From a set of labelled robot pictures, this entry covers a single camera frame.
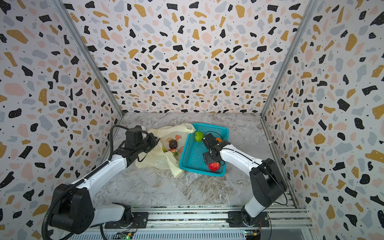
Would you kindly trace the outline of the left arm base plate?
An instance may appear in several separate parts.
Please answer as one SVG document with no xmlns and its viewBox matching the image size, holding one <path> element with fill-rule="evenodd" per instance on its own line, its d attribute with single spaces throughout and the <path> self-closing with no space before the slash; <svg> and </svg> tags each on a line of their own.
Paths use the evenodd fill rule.
<svg viewBox="0 0 384 240">
<path fill-rule="evenodd" d="M 148 218 L 148 212 L 133 212 L 131 215 L 123 216 L 123 219 L 117 222 L 105 223 L 104 227 L 106 229 L 119 230 L 145 229 L 148 223 Z"/>
</svg>

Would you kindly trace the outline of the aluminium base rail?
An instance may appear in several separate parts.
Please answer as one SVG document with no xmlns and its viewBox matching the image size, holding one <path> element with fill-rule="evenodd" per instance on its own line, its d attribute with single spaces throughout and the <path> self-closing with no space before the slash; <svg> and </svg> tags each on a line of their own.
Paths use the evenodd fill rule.
<svg viewBox="0 0 384 240">
<path fill-rule="evenodd" d="M 308 213 L 272 205 L 253 227 L 237 223 L 240 206 L 137 206 L 131 226 L 104 226 L 109 240 L 315 240 Z"/>
</svg>

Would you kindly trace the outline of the teal plastic basket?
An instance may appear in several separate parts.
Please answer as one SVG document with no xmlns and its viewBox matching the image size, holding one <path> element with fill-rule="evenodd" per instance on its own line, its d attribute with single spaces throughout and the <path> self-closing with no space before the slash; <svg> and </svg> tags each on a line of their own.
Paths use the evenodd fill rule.
<svg viewBox="0 0 384 240">
<path fill-rule="evenodd" d="M 221 140 L 229 140 L 230 130 L 226 127 L 203 123 L 193 123 L 192 125 L 196 132 L 201 132 L 204 135 L 213 134 L 214 137 L 220 138 Z M 195 134 L 188 134 L 184 150 L 179 161 L 180 169 L 200 175 L 223 177 L 226 173 L 225 165 L 220 166 L 217 171 L 212 172 L 208 165 L 205 164 L 203 154 L 207 151 L 208 149 L 205 147 L 203 142 L 195 141 Z"/>
</svg>

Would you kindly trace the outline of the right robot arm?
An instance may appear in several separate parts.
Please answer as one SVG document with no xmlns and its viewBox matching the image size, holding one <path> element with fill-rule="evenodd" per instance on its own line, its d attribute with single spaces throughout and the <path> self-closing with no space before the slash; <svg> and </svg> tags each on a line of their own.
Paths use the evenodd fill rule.
<svg viewBox="0 0 384 240">
<path fill-rule="evenodd" d="M 203 143 L 208 149 L 203 153 L 207 164 L 229 163 L 250 177 L 253 197 L 241 211 L 243 222 L 247 225 L 285 194 L 287 185 L 274 160 L 252 157 L 228 141 L 218 141 L 212 134 L 207 134 Z"/>
</svg>

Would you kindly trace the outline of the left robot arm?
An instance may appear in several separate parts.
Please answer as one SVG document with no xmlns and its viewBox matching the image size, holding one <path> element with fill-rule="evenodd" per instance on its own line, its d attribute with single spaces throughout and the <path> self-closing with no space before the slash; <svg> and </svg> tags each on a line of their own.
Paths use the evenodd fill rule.
<svg viewBox="0 0 384 240">
<path fill-rule="evenodd" d="M 126 139 L 117 149 L 110 143 L 110 155 L 105 162 L 79 180 L 55 188 L 51 205 L 42 222 L 43 239 L 51 238 L 49 227 L 68 232 L 64 237 L 67 240 L 90 227 L 101 229 L 105 223 L 116 223 L 121 228 L 139 225 L 129 205 L 116 203 L 102 207 L 93 205 L 93 197 L 106 183 L 135 161 L 143 161 L 144 158 L 139 155 L 148 154 L 160 141 L 141 126 L 123 127 L 123 130 L 126 131 Z"/>
</svg>

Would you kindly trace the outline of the green round fruit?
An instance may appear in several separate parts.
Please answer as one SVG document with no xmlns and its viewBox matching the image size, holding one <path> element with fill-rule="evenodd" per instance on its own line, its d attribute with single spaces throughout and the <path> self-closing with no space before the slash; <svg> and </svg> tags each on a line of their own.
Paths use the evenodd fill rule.
<svg viewBox="0 0 384 240">
<path fill-rule="evenodd" d="M 203 138 L 204 138 L 204 134 L 202 132 L 196 131 L 194 133 L 194 139 L 195 139 L 196 142 L 198 142 L 198 143 L 202 142 Z"/>
</svg>

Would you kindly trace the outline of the translucent yellowish plastic bag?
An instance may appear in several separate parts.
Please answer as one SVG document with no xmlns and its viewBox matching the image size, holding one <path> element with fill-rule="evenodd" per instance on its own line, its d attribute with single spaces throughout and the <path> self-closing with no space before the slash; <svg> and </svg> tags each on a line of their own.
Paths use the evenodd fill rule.
<svg viewBox="0 0 384 240">
<path fill-rule="evenodd" d="M 137 168 L 154 167 L 160 170 L 170 170 L 174 178 L 178 178 L 184 172 L 179 167 L 181 154 L 184 150 L 188 134 L 193 134 L 195 128 L 192 124 L 181 124 L 176 126 L 165 126 L 159 129 L 150 129 L 148 132 L 153 133 L 159 138 L 159 143 L 149 153 L 139 154 L 139 161 L 135 162 Z M 178 148 L 170 149 L 169 141 L 177 140 Z"/>
</svg>

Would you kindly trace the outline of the dark purple fruit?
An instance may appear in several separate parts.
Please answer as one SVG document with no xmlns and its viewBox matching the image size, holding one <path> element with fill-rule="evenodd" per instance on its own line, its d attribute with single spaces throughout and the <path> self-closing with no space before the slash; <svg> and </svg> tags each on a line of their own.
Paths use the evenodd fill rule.
<svg viewBox="0 0 384 240">
<path fill-rule="evenodd" d="M 177 140 L 170 140 L 169 141 L 169 148 L 172 149 L 177 149 L 178 148 L 178 142 Z"/>
</svg>

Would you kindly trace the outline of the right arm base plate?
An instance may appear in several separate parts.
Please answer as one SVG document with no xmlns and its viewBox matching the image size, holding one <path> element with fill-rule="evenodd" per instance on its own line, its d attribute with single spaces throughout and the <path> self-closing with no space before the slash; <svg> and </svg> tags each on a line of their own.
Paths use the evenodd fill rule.
<svg viewBox="0 0 384 240">
<path fill-rule="evenodd" d="M 231 228 L 259 228 L 270 226 L 266 212 L 261 212 L 256 217 L 251 217 L 245 210 L 229 211 L 227 223 Z"/>
</svg>

